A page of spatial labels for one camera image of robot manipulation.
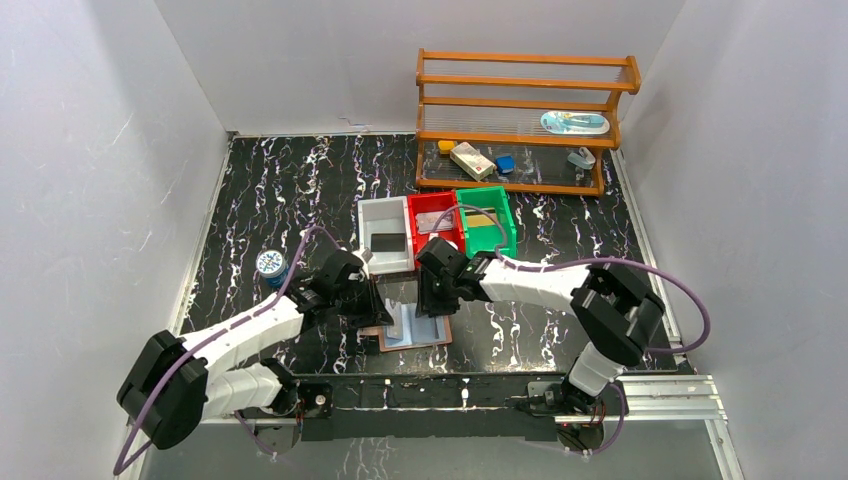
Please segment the brown leather card holder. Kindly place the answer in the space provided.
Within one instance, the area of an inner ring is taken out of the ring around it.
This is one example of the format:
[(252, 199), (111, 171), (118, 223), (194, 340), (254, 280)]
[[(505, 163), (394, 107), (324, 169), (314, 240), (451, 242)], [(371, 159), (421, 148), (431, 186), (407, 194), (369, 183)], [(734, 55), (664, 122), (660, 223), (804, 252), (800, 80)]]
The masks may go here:
[(443, 346), (453, 342), (449, 316), (419, 316), (416, 303), (386, 300), (385, 307), (393, 320), (392, 325), (358, 330), (361, 337), (376, 339), (380, 352)]

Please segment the grey numbered credit card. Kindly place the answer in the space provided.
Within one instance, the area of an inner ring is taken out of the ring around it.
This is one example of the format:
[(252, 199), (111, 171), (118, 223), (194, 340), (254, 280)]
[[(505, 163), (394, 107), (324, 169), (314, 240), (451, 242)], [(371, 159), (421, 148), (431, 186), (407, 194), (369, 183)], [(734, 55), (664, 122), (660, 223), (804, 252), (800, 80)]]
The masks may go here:
[(422, 235), (454, 231), (456, 225), (453, 213), (442, 217), (443, 211), (417, 213), (414, 217), (416, 231)]

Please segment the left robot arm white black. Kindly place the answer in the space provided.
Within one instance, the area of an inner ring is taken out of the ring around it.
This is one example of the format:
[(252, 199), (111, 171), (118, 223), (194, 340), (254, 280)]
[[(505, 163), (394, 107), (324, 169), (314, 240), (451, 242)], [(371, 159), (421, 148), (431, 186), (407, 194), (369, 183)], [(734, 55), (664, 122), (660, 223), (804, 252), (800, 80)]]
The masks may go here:
[(355, 328), (391, 323), (372, 261), (366, 248), (340, 249), (319, 270), (295, 276), (286, 289), (227, 321), (183, 337), (156, 333), (120, 386), (119, 406), (161, 450), (209, 418), (251, 408), (286, 416), (305, 408), (300, 380), (278, 360), (240, 364), (331, 319)]

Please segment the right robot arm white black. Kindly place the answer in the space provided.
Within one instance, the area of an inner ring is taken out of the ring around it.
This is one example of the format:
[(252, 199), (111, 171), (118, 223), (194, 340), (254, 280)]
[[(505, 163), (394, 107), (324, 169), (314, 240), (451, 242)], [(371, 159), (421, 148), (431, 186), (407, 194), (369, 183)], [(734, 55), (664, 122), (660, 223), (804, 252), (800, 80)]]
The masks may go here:
[(563, 382), (565, 405), (590, 413), (603, 390), (643, 359), (666, 307), (618, 259), (556, 268), (492, 251), (469, 257), (434, 238), (418, 252), (419, 311), (451, 315), (461, 301), (520, 302), (574, 316), (588, 337)]

